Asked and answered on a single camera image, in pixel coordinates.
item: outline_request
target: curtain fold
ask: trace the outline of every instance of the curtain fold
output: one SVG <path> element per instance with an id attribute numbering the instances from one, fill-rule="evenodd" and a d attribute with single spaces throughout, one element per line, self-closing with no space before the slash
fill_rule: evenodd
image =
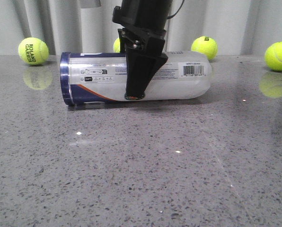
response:
<path id="1" fill-rule="evenodd" d="M 112 14 L 121 0 L 0 0 L 0 54 L 17 54 L 26 37 L 47 43 L 50 54 L 112 52 L 121 26 Z M 173 0 L 171 14 L 181 0 Z M 218 54 L 264 54 L 282 41 L 282 0 L 186 0 L 167 21 L 166 51 L 190 50 L 211 36 Z"/>

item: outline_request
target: label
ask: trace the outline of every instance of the label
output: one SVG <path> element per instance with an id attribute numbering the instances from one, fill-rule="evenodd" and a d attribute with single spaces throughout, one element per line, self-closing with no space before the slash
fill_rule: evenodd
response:
<path id="1" fill-rule="evenodd" d="M 155 79 L 177 79 L 178 78 L 178 68 L 176 64 L 172 62 L 167 62 L 164 64 L 153 76 L 153 80 Z"/>
<path id="2" fill-rule="evenodd" d="M 115 64 L 115 75 L 126 75 L 126 64 Z"/>
<path id="3" fill-rule="evenodd" d="M 180 77 L 204 77 L 206 76 L 203 62 L 178 63 Z"/>

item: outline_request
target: blue lid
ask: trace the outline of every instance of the blue lid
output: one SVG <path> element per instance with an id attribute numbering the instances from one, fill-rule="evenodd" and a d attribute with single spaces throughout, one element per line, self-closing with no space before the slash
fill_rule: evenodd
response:
<path id="1" fill-rule="evenodd" d="M 74 105 L 71 96 L 71 86 L 69 80 L 69 60 L 70 60 L 71 53 L 70 52 L 63 52 L 60 58 L 60 85 L 63 100 L 66 105 Z"/>

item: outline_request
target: barcode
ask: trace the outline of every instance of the barcode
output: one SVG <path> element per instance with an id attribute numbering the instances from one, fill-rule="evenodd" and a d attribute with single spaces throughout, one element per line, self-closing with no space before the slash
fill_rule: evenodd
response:
<path id="1" fill-rule="evenodd" d="M 184 76 L 202 76 L 204 75 L 204 66 L 203 65 L 185 65 L 183 66 L 183 75 Z"/>
<path id="2" fill-rule="evenodd" d="M 183 51 L 171 51 L 171 54 L 183 54 Z"/>

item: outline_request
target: black robotic arm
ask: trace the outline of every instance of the black robotic arm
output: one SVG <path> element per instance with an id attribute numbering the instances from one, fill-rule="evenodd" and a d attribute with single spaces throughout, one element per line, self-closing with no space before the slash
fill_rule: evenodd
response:
<path id="1" fill-rule="evenodd" d="M 167 61 L 162 53 L 164 26 L 172 0 L 123 0 L 116 6 L 113 22 L 119 29 L 120 52 L 126 53 L 127 81 L 125 98 L 145 97 L 145 89 L 154 74 Z"/>

